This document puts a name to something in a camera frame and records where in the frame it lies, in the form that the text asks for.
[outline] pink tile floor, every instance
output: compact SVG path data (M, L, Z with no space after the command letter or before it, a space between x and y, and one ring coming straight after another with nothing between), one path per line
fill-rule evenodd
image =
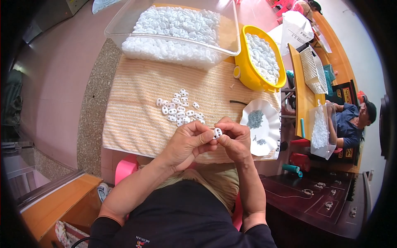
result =
M105 42L104 30L125 1L95 15L92 3L88 1L74 17L37 37L23 49L16 63L26 74L22 130L42 152L73 168L77 168L77 131L88 78ZM243 0L237 5L238 20L270 31L278 25L277 10L270 6L265 0ZM292 69L289 56L283 59L286 69ZM293 131L284 128L282 140L291 139L291 135ZM106 182L114 183L116 166L127 155L102 149L102 177ZM279 174L287 156L288 151L281 152L276 161L257 162L258 172Z

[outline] yellow plastic basin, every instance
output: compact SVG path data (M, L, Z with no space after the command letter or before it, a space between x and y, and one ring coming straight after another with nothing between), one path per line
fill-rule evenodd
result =
M247 39L245 38L246 33L258 35L259 38L269 42L270 47L273 49L273 52L276 55L278 67L280 68L280 77L278 78L278 83L276 85L266 81L251 63ZM251 25L243 26L240 34L240 40L241 53L235 57L236 68L234 69L233 76L235 78L239 78L240 81L251 90L279 92L280 88L283 87L287 81L287 74L285 73L283 60L281 59L280 50L278 49L277 44L263 30Z

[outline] dark wooden cabinet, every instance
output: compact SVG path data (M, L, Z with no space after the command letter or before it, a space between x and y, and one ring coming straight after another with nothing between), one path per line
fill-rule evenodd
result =
M351 247L368 211L363 174L312 168L296 173L260 175L266 190L266 219L278 247Z

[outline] black cable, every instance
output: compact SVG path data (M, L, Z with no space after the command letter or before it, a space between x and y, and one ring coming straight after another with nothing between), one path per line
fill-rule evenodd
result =
M97 239L97 240L102 241L100 238L85 237L85 238L82 238L81 240L77 241L76 243L74 243L70 248L76 248L76 246L77 246L78 244L80 244L80 243L83 242L83 241L89 240L89 239Z
M229 102L230 103L240 103L240 104L248 105L248 104L246 104L244 102L239 102L239 101L235 101L235 100L230 100Z

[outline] black t-shirt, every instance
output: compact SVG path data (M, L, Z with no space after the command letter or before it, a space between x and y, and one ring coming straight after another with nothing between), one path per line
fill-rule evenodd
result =
M153 191L124 226L107 217L91 226L89 248L276 247L267 225L239 232L225 206L191 180Z

